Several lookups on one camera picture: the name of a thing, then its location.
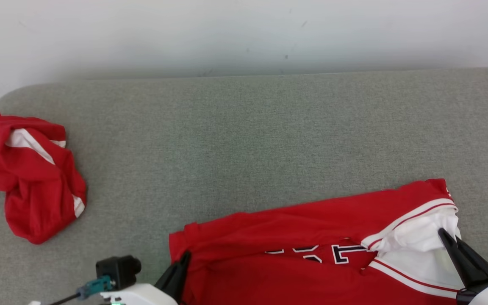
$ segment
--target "crumpled red cloth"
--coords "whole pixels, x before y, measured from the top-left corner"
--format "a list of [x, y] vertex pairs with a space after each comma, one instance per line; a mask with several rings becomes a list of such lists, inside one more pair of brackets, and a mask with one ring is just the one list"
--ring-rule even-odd
[[42, 244], [86, 206], [86, 184], [65, 149], [65, 128], [39, 118], [0, 114], [0, 191], [16, 236]]

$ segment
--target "red fabric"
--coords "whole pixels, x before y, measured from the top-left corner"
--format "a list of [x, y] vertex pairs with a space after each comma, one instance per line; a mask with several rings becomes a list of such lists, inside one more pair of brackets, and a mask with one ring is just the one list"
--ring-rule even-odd
[[[347, 263], [336, 261], [333, 253], [333, 246], [361, 247], [365, 237], [443, 198], [450, 198], [445, 181], [427, 180], [189, 224], [170, 235], [173, 261], [191, 251], [183, 299], [188, 305], [455, 304], [367, 267], [376, 253], [364, 247], [343, 253]], [[296, 252], [303, 249], [310, 251]]]
[[[54, 164], [29, 147], [6, 145], [14, 130], [25, 129]], [[38, 118], [0, 114], [0, 191], [12, 232], [41, 244], [76, 219], [73, 195], [86, 204], [86, 184], [72, 153], [52, 141], [65, 141], [65, 128]]]

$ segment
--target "red garment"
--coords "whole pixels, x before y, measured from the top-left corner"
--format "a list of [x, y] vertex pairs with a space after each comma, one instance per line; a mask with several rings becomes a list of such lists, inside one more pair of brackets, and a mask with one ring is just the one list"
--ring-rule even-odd
[[17, 236], [42, 244], [84, 210], [86, 184], [65, 147], [65, 128], [0, 114], [0, 191]]
[[416, 247], [428, 247], [439, 241], [429, 219], [453, 231], [456, 211], [444, 180], [418, 181], [189, 224], [170, 235], [170, 252], [176, 261], [191, 251], [183, 296], [188, 305], [455, 304], [462, 284], [454, 268], [447, 272], [455, 280], [435, 278], [439, 273], [431, 274], [435, 268], [427, 264], [436, 264], [437, 254], [428, 249], [416, 254], [424, 255], [422, 266], [403, 265], [411, 251], [394, 250], [400, 245], [393, 234], [412, 238], [427, 231]]

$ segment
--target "gray fabric surface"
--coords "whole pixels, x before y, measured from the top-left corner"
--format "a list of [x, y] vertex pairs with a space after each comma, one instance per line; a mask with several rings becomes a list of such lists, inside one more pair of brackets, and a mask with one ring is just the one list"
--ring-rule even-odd
[[488, 260], [488, 69], [39, 85], [0, 110], [64, 125], [89, 186], [39, 246], [10, 232], [0, 193], [0, 304], [65, 297], [111, 255], [153, 282], [189, 222], [432, 177]]

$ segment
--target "black cable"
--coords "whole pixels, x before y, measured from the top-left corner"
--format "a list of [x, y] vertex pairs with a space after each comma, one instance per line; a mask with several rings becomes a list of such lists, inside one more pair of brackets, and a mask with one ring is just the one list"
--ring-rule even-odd
[[72, 299], [76, 299], [77, 297], [80, 297], [80, 294], [74, 294], [74, 295], [71, 295], [71, 296], [69, 296], [69, 297], [66, 297], [65, 299], [61, 299], [61, 300], [59, 300], [59, 301], [57, 301], [57, 302], [54, 302], [54, 303], [52, 303], [52, 304], [49, 304], [49, 305], [60, 305], [60, 304], [63, 304], [63, 303], [65, 303], [65, 302], [68, 302], [68, 301], [70, 301], [70, 300], [72, 300]]

